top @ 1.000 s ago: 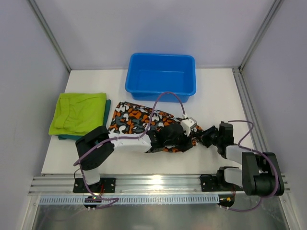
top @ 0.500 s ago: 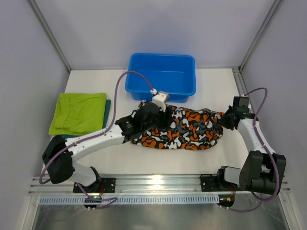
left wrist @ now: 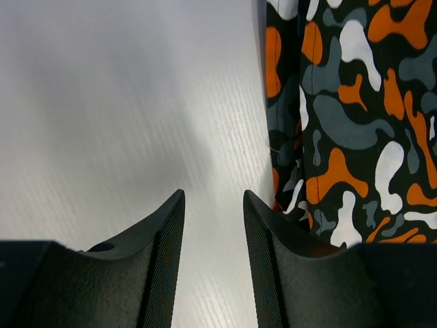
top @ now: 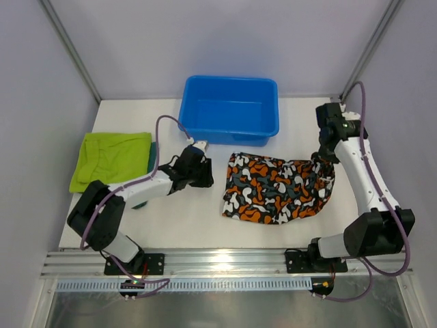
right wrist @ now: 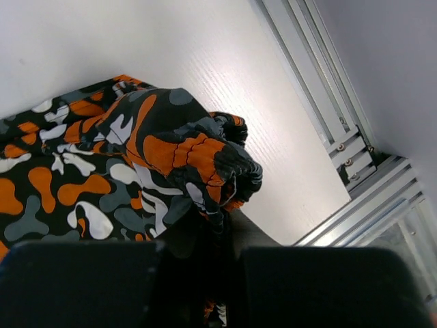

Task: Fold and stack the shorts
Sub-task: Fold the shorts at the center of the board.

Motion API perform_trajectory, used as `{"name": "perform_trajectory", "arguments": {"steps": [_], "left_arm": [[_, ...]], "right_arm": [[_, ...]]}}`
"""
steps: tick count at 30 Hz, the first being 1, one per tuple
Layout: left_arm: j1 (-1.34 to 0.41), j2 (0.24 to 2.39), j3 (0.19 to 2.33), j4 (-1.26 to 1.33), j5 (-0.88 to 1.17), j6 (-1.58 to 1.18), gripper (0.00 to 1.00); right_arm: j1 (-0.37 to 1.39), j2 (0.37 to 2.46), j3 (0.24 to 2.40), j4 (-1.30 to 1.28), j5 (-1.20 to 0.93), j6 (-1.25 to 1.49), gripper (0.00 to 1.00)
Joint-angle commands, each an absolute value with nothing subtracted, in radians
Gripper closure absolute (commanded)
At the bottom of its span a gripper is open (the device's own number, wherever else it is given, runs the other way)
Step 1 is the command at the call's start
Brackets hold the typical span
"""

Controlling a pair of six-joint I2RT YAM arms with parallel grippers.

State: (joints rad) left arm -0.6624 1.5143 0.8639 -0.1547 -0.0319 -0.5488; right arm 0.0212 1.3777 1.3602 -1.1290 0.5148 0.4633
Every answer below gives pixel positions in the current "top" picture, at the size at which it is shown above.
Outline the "dark green shorts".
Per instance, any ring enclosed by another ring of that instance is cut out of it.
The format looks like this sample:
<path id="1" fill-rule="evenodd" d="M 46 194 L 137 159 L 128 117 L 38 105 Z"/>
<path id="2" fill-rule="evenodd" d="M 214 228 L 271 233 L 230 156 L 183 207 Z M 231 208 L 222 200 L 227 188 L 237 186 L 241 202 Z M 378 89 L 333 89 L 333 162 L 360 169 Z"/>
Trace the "dark green shorts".
<path id="1" fill-rule="evenodd" d="M 155 163 L 156 163 L 156 142 L 152 142 L 151 146 L 150 146 L 150 153 L 149 153 L 149 159 L 148 159 L 148 164 L 147 164 L 147 174 L 151 173 L 154 169 Z M 141 204 L 138 204 L 136 206 L 134 206 L 132 209 L 133 210 L 138 210 L 140 208 L 143 208 L 145 205 L 147 204 L 147 202 L 143 202 Z"/>

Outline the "orange black patterned shorts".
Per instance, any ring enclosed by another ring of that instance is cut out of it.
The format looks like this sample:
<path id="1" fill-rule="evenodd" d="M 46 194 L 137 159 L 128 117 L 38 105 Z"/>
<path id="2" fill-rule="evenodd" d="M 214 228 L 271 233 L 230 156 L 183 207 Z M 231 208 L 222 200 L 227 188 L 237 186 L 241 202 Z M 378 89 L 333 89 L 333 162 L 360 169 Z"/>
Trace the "orange black patterned shorts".
<path id="1" fill-rule="evenodd" d="M 334 164 L 316 152 L 309 160 L 235 152 L 227 166 L 222 216 L 265 225 L 312 217 L 329 201 L 334 183 Z"/>

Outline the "lime green shorts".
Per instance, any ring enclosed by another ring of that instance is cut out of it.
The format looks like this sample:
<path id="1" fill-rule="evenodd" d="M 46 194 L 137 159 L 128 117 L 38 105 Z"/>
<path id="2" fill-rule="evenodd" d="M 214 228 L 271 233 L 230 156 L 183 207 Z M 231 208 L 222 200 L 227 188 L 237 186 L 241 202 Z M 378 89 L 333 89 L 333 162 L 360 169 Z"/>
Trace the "lime green shorts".
<path id="1" fill-rule="evenodd" d="M 151 146 L 150 133 L 87 133 L 69 192 L 82 193 L 95 180 L 110 185 L 147 174 Z"/>

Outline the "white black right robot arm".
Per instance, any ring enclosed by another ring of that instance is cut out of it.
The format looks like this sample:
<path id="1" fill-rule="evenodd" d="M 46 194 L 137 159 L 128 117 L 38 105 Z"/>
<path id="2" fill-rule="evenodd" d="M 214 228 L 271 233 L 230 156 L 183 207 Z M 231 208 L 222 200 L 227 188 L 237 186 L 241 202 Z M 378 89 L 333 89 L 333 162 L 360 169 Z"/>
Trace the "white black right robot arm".
<path id="1" fill-rule="evenodd" d="M 386 186 L 371 153 L 367 131 L 358 113 L 331 102 L 315 110 L 320 129 L 318 154 L 341 164 L 352 187 L 358 217 L 341 234 L 315 238 L 308 246 L 313 263 L 327 265 L 341 258 L 405 253 L 400 270 L 410 263 L 408 235 L 415 223 L 412 210 L 402 208 Z"/>

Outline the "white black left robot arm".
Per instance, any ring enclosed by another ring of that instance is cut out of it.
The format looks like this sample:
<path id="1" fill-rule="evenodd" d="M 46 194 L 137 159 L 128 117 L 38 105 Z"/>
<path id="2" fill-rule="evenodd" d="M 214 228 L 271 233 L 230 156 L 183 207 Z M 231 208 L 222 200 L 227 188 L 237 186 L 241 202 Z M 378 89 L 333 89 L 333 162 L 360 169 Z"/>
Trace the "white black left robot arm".
<path id="1" fill-rule="evenodd" d="M 121 184 L 91 182 L 67 218 L 67 224 L 94 251 L 114 256 L 122 271 L 140 274 L 147 260 L 142 248 L 120 232 L 125 208 L 137 208 L 151 199 L 171 195 L 186 186 L 209 188 L 214 184 L 212 161 L 206 157 L 208 143 L 197 141 L 181 155 L 158 166 L 154 174 Z"/>

